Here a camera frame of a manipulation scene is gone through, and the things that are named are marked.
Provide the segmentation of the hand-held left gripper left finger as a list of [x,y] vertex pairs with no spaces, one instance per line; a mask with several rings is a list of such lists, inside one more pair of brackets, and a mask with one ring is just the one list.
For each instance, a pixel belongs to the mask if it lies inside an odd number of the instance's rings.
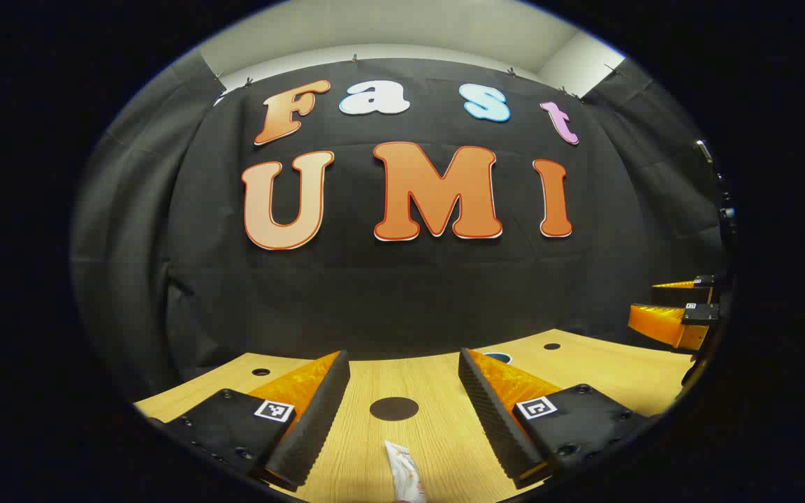
[[348,383],[347,351],[334,351],[252,391],[221,386],[169,420],[148,420],[234,474],[294,493],[322,452]]

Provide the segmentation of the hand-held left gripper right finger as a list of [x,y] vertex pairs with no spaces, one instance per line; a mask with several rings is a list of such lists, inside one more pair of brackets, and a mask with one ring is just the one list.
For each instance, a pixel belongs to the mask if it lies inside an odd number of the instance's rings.
[[517,489],[587,470],[652,421],[590,384],[560,388],[470,348],[460,350],[458,376]]

